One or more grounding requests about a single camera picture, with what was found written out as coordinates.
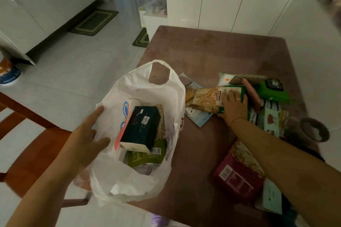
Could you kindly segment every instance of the floor mat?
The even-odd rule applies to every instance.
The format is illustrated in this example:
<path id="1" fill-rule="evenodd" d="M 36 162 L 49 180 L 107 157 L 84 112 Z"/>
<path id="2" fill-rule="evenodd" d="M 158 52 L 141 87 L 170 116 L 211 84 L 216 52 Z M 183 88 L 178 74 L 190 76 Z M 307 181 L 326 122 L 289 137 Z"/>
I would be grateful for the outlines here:
<path id="1" fill-rule="evenodd" d="M 142 28 L 140 34 L 137 36 L 135 41 L 133 42 L 133 46 L 140 47 L 140 48 L 146 48 L 149 44 L 149 38 L 147 34 L 147 29 Z"/>
<path id="2" fill-rule="evenodd" d="M 68 32 L 92 37 L 103 29 L 117 14 L 118 11 L 96 9 L 77 23 L 76 26 L 70 28 Z"/>

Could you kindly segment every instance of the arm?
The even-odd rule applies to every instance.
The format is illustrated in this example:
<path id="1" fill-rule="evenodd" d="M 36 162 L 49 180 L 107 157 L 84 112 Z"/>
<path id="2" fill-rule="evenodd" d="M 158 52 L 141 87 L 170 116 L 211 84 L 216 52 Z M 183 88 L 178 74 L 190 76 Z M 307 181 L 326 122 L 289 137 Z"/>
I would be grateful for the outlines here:
<path id="1" fill-rule="evenodd" d="M 24 195 L 6 227 L 56 224 L 71 181 L 109 145 L 109 138 L 93 142 L 96 130 L 92 126 L 102 112 L 100 106 L 70 135 L 57 158 Z"/>
<path id="2" fill-rule="evenodd" d="M 341 226 L 341 173 L 247 121 L 247 97 L 230 91 L 222 117 L 311 227 Z"/>

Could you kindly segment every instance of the hand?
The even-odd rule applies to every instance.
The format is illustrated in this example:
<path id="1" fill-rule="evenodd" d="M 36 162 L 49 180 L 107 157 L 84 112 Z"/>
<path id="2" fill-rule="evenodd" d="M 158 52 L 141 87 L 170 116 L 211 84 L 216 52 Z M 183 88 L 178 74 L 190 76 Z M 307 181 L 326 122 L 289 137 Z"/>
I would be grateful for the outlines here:
<path id="1" fill-rule="evenodd" d="M 246 95 L 244 95 L 243 103 L 241 103 L 240 93 L 229 90 L 228 95 L 223 93 L 222 101 L 224 104 L 224 114 L 218 114 L 218 116 L 222 117 L 229 127 L 237 118 L 248 120 L 248 97 Z"/>
<path id="2" fill-rule="evenodd" d="M 103 110 L 103 106 L 98 107 L 71 133 L 54 161 L 58 165 L 61 174 L 74 179 L 109 145 L 110 138 L 108 137 L 104 137 L 97 142 L 93 141 L 97 131 L 92 129 L 92 126 L 96 123 Z"/>

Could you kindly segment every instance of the forearm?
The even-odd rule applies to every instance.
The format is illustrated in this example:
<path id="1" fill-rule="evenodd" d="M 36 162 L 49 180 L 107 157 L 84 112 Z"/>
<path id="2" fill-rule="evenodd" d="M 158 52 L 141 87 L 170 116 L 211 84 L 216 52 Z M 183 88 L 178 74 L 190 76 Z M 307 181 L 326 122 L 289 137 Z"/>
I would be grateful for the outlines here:
<path id="1" fill-rule="evenodd" d="M 6 227 L 52 227 L 72 178 L 54 161 L 20 201 Z"/>
<path id="2" fill-rule="evenodd" d="M 340 172 L 247 120 L 232 130 L 311 227 L 340 225 Z"/>

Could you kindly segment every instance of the table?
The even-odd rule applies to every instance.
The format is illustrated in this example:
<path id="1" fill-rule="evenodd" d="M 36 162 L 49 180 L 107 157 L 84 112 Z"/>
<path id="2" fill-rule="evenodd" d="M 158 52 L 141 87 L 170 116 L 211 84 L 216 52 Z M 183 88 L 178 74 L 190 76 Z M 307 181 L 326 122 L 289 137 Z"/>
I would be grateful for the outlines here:
<path id="1" fill-rule="evenodd" d="M 160 26 L 138 66 L 154 59 L 203 87 L 216 86 L 220 72 L 279 78 L 293 101 L 286 108 L 290 115 L 307 116 L 283 38 Z M 149 81 L 162 84 L 168 75 L 169 70 L 156 63 Z M 233 133 L 216 116 L 201 129 L 185 117 L 164 189 L 157 197 L 130 204 L 192 227 L 269 226 L 266 213 L 233 204 L 212 178 L 233 140 Z"/>

